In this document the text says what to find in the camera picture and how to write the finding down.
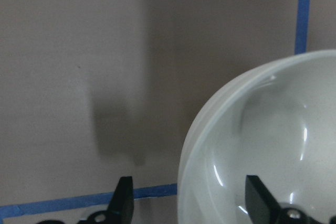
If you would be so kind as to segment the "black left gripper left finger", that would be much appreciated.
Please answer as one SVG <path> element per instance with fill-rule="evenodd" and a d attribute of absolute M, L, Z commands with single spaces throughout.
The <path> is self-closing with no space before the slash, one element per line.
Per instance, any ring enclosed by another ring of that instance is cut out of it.
<path fill-rule="evenodd" d="M 105 211 L 103 223 L 130 224 L 134 212 L 133 179 L 120 177 L 117 187 Z"/>

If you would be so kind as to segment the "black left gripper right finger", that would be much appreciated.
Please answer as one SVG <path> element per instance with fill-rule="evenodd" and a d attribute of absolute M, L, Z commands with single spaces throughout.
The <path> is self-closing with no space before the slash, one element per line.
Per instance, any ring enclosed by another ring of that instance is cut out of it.
<path fill-rule="evenodd" d="M 252 223 L 276 223 L 280 204 L 257 175 L 245 179 L 245 205 Z"/>

